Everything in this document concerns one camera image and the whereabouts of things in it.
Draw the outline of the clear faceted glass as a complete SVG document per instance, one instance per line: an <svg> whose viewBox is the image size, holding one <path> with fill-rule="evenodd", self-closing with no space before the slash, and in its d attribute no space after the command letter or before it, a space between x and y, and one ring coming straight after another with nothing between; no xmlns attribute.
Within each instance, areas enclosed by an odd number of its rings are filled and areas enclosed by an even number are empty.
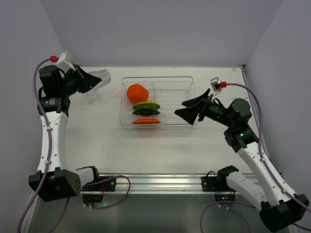
<svg viewBox="0 0 311 233"><path fill-rule="evenodd" d="M101 79L101 81L96 85L98 89L104 87L111 82L111 75L106 69L91 71L89 72L89 74Z"/></svg>
<svg viewBox="0 0 311 233"><path fill-rule="evenodd" d="M89 90L88 92L85 93L85 96L87 96L88 100L91 103L97 103L100 99L100 95L98 93L98 88L94 87L91 90Z"/></svg>

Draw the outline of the orange plastic plate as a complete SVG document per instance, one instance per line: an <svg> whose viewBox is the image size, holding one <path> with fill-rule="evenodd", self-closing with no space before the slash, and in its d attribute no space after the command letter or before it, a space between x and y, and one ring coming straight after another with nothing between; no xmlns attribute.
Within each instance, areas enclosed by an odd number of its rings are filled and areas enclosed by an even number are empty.
<svg viewBox="0 0 311 233"><path fill-rule="evenodd" d="M155 118L140 118L134 120L132 124L134 125L143 125L143 124L160 124L161 121Z"/></svg>

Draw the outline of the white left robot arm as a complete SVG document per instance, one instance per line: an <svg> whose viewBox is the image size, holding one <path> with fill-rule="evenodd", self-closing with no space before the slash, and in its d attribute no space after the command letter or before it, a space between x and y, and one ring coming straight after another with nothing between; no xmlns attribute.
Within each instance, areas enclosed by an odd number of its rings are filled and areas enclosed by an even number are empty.
<svg viewBox="0 0 311 233"><path fill-rule="evenodd" d="M86 93L101 79L73 65L67 71L55 65L39 70L42 87L36 91L42 124L40 162L29 186L45 202L78 196L83 187L99 180L95 166L68 170L65 158L65 131L69 119L70 96Z"/></svg>

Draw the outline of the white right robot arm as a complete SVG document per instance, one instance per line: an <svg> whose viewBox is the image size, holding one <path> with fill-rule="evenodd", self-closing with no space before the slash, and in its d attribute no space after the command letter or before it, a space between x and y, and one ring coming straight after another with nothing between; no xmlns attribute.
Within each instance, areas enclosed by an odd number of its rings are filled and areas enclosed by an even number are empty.
<svg viewBox="0 0 311 233"><path fill-rule="evenodd" d="M214 101L209 92L182 102L183 108L174 113L189 124L207 117L226 126L227 144L244 160L259 182L254 184L236 167L227 166L218 170L216 185L239 192L259 211L263 224L273 233L300 221L309 200L283 180L261 149L258 137L248 124L252 116L248 101L237 98L224 107Z"/></svg>

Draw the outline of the green plastic plate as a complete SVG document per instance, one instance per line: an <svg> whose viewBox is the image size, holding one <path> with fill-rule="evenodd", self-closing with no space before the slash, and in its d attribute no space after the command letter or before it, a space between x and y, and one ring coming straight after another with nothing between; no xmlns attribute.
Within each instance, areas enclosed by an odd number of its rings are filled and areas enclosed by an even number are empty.
<svg viewBox="0 0 311 233"><path fill-rule="evenodd" d="M158 110L160 109L160 105L156 102L152 101L143 101L139 102L137 104L134 104L132 106L133 110L139 110L139 109L153 109L153 110Z"/></svg>

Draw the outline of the black plastic plate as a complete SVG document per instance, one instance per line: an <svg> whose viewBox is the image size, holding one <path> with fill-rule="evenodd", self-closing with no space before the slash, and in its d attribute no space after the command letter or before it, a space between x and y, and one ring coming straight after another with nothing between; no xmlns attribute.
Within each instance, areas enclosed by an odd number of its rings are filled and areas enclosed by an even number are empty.
<svg viewBox="0 0 311 233"><path fill-rule="evenodd" d="M132 114L137 115L137 116L156 116L159 115L160 112L158 110L153 110L153 109L139 109L139 110L134 110Z"/></svg>

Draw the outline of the orange plastic cup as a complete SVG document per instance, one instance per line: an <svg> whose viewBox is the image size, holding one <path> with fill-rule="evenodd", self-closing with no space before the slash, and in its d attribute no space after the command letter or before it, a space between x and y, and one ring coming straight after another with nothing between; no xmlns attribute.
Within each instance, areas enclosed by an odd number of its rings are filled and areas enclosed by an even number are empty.
<svg viewBox="0 0 311 233"><path fill-rule="evenodd" d="M126 93L129 101L132 105L135 105L139 102L145 102L149 98L149 91L140 84L134 84L129 86Z"/></svg>

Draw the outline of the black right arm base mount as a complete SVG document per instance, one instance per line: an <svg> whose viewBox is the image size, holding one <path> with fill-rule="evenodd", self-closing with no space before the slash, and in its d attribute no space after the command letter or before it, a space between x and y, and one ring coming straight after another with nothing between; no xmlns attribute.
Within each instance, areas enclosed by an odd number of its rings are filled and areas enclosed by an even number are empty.
<svg viewBox="0 0 311 233"><path fill-rule="evenodd" d="M207 175L201 177L201 186L203 192L213 192L215 201L235 201L235 190L228 187L226 176L218 171L210 171Z"/></svg>

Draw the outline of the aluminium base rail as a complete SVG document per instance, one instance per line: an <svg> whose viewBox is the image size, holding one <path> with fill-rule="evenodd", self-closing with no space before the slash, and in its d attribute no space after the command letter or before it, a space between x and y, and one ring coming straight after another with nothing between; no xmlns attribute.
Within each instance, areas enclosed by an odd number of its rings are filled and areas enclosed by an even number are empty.
<svg viewBox="0 0 311 233"><path fill-rule="evenodd" d="M205 174L123 174L116 178L114 192L104 194L154 194L154 195L183 195L183 194L213 194L203 192L201 177Z"/></svg>

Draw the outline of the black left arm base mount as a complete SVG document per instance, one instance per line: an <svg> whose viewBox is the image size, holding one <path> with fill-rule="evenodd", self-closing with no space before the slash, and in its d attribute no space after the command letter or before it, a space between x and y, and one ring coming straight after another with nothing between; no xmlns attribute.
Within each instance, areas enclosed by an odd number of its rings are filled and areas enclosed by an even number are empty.
<svg viewBox="0 0 311 233"><path fill-rule="evenodd" d="M107 182L93 185L85 185L82 188L82 200L85 205L91 204L94 206L95 203L103 201L105 192L114 192L116 187L116 178L111 179Z"/></svg>

